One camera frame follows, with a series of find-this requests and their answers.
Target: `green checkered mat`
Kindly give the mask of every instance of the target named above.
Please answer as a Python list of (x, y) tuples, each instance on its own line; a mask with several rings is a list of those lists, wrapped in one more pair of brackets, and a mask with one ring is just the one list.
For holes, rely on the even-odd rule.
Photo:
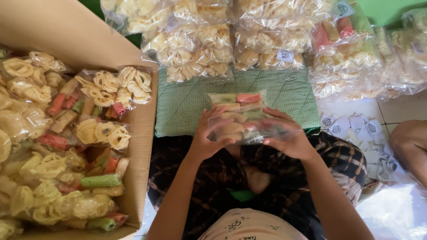
[[(159, 73), (165, 82), (166, 71)], [(248, 70), (234, 73), (234, 81), (212, 84), (204, 79), (158, 87), (155, 135), (193, 135), (204, 108), (209, 107), (208, 93), (246, 93), (267, 89), (267, 102), (286, 112), (303, 129), (320, 127), (319, 114), (307, 72)]]

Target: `brown patterned cloth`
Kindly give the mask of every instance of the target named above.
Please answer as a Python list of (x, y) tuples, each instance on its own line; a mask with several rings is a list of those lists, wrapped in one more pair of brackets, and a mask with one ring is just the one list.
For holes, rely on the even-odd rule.
[[(366, 178), (366, 159), (362, 151), (324, 132), (309, 137), (309, 140), (348, 199), (356, 205)], [(147, 192), (156, 210), (172, 184), (191, 141), (190, 136), (154, 139)], [(196, 240), (224, 213), (234, 208), (252, 208), (276, 215), (310, 240), (326, 238), (316, 216), (305, 170), (298, 159), (264, 145), (242, 146), (241, 157), (276, 178), (260, 195), (239, 202), (228, 189), (248, 189), (240, 160), (222, 149), (203, 161), (194, 182), (182, 239)]]

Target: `white shirt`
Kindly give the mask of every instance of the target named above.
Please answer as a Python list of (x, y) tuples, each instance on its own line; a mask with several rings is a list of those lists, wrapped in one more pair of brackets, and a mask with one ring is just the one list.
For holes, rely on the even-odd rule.
[(285, 220), (251, 208), (226, 212), (198, 240), (307, 240)]

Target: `person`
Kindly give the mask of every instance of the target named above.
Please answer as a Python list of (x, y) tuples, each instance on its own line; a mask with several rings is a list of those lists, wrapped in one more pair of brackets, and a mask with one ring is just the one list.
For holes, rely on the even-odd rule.
[[(374, 239), (354, 208), (366, 178), (360, 149), (324, 132), (307, 138), (291, 117), (264, 108), (272, 116), (264, 123), (293, 137), (236, 152), (234, 139), (208, 139), (233, 121), (209, 127), (208, 119), (223, 112), (205, 109), (193, 139), (154, 139), (147, 192), (158, 212), (147, 240)], [(247, 189), (248, 182), (259, 194), (236, 200), (229, 189)]]
[(427, 189), (427, 122), (399, 123), (390, 135), (390, 143), (402, 165)]

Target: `open cardboard box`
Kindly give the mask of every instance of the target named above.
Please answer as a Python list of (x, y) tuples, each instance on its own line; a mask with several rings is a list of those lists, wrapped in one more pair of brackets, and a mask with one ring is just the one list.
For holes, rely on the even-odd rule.
[[(112, 30), (77, 0), (0, 0), (0, 43), (15, 51), (38, 49), (53, 55), (78, 73), (83, 68), (114, 69), (141, 65), (140, 50)], [(86, 231), (60, 232), (26, 229), (20, 240), (130, 239), (139, 229), (143, 213), (157, 105), (158, 72), (154, 71), (151, 102), (138, 106), (124, 119), (132, 123), (128, 155), (131, 161), (123, 183), (126, 194), (114, 200), (128, 214), (127, 224), (111, 235)]]

